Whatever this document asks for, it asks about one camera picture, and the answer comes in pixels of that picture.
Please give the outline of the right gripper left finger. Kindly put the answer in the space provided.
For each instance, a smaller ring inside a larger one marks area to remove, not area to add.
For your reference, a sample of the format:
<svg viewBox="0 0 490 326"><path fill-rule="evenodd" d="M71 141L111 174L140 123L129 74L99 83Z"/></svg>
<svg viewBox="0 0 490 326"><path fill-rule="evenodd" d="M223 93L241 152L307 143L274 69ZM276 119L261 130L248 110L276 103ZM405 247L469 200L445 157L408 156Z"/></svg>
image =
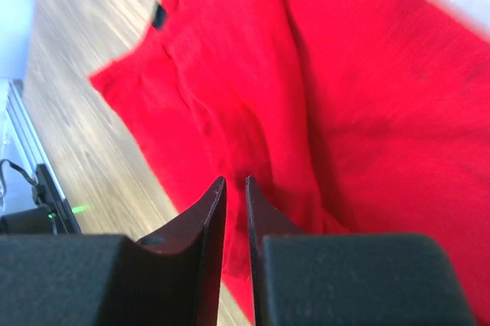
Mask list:
<svg viewBox="0 0 490 326"><path fill-rule="evenodd" d="M3 325L214 325L226 182L133 241L106 235L4 235Z"/></svg>

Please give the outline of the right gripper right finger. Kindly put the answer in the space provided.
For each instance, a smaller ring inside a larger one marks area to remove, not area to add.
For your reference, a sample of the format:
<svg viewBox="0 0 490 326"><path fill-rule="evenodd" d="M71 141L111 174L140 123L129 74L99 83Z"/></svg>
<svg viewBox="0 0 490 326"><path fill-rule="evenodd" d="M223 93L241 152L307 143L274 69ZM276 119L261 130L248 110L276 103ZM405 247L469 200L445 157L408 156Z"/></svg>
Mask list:
<svg viewBox="0 0 490 326"><path fill-rule="evenodd" d="M310 235L246 182L258 325L474 325L448 256L413 233Z"/></svg>

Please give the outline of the red t shirt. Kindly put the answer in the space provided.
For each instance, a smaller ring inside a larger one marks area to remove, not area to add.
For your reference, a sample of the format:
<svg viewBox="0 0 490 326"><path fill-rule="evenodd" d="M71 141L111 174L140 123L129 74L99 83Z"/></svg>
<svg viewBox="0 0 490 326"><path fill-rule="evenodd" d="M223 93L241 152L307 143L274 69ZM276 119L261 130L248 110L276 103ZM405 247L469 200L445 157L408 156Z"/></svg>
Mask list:
<svg viewBox="0 0 490 326"><path fill-rule="evenodd" d="M224 282L253 317L245 181L310 233L410 231L489 323L489 42L427 0L160 0L90 76L178 210L227 181Z"/></svg>

